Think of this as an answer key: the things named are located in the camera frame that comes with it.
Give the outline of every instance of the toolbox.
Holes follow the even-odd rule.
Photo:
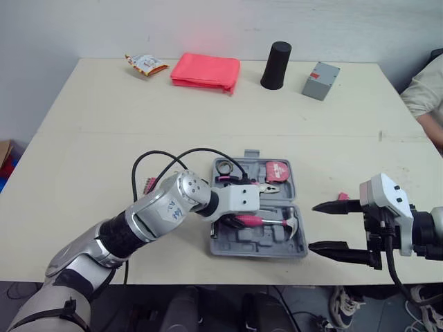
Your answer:
[[[254,227],[235,228],[227,223],[216,221],[210,234],[210,251],[214,255],[243,256],[243,257],[273,257],[273,258],[303,258],[307,255],[307,244],[303,229],[300,209],[293,204],[296,197],[296,186],[288,160],[261,159],[260,151],[245,150],[243,158],[234,158],[246,171],[250,179],[258,183],[266,183],[266,163],[280,162],[287,166],[289,177],[284,182],[269,182],[279,191],[260,194],[260,210],[255,214],[266,221],[283,221],[293,215],[298,227],[290,239],[291,228],[282,224],[264,224]],[[218,165],[226,166],[229,161],[217,158],[213,163],[213,187],[224,187],[228,183],[220,182],[219,176],[242,177],[238,167],[232,165],[222,173]]]

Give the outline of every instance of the folded cloth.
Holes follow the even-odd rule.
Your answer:
[[[185,53],[171,78],[174,85],[223,89],[232,95],[239,72],[240,61],[237,59]]]

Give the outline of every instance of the hammer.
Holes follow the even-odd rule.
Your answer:
[[[263,225],[282,225],[291,228],[291,235],[289,239],[292,239],[298,229],[298,219],[295,215],[295,209],[289,207],[289,218],[285,220],[266,220],[260,216],[250,216],[247,214],[237,215],[235,218],[240,220],[247,227],[263,226]]]

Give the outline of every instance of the shoe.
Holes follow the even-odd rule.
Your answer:
[[[329,299],[329,311],[337,327],[347,329],[362,304],[365,304],[362,298],[347,294],[343,286],[335,286],[334,294]]]
[[[413,287],[410,294],[415,301],[422,301],[434,296],[434,294],[426,291],[426,287],[423,285]],[[426,330],[428,332],[443,332],[443,315],[438,313],[431,305],[421,306],[420,309],[422,310],[422,320]]]

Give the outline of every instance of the person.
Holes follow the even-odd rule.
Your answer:
[[[409,111],[440,153],[443,152],[443,55],[413,77],[401,94]]]
[[[442,285],[417,285],[412,287],[410,294],[415,301],[428,299],[442,292]],[[396,286],[335,286],[329,298],[329,313],[337,327],[347,329],[354,314],[365,304],[363,297],[387,299],[399,293]],[[421,306],[422,324],[428,332],[443,331],[443,303],[432,306]]]

